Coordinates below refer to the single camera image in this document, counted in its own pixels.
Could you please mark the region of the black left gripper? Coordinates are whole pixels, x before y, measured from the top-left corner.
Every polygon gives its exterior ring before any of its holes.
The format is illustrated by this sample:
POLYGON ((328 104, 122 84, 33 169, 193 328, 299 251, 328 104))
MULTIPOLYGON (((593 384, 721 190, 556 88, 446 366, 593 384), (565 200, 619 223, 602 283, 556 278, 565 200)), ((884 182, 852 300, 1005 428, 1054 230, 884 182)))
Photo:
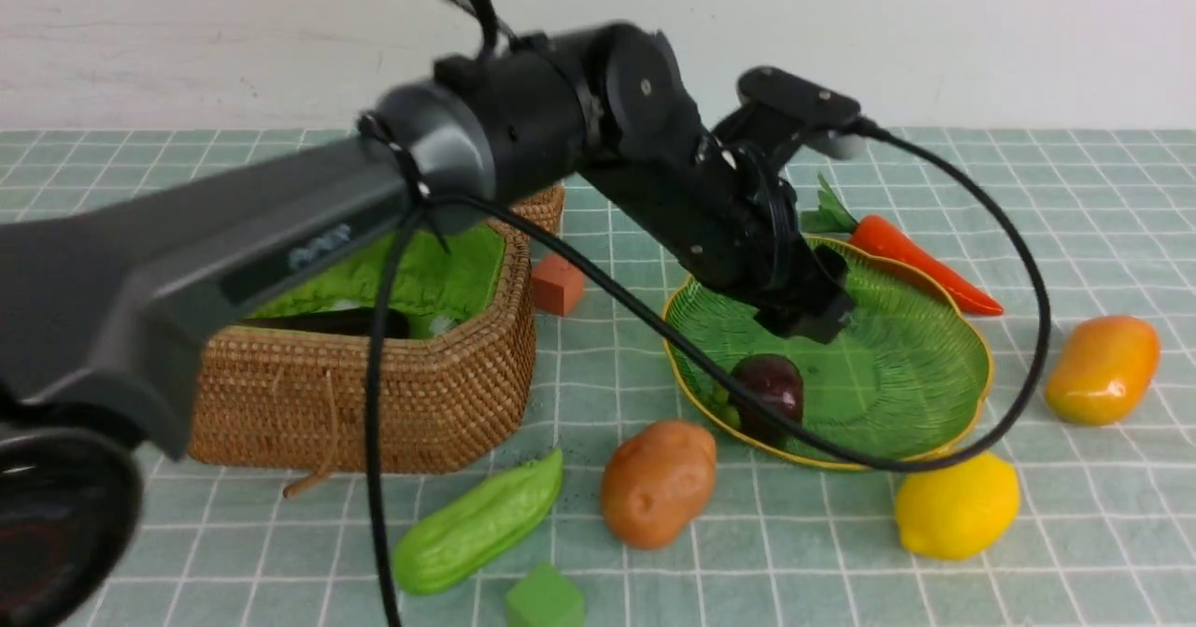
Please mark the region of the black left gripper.
POLYGON ((759 150, 724 154, 696 112, 627 128, 580 174, 701 285, 755 308, 773 335, 830 343, 849 325, 846 260, 804 239, 793 193, 759 150))

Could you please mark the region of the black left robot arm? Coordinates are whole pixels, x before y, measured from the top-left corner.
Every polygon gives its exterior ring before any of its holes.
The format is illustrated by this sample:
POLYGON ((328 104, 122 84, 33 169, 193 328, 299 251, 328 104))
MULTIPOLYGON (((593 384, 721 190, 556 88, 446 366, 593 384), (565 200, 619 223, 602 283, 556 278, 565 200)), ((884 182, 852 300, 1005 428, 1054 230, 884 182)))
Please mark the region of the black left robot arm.
POLYGON ((828 343, 846 261, 803 241, 785 162, 838 159, 861 106, 759 66, 702 123, 665 36, 628 23, 441 57, 312 150, 51 220, 4 225, 4 623, 55 626, 132 542, 142 442, 181 457, 216 331, 411 220, 507 206, 573 174, 770 333, 828 343))

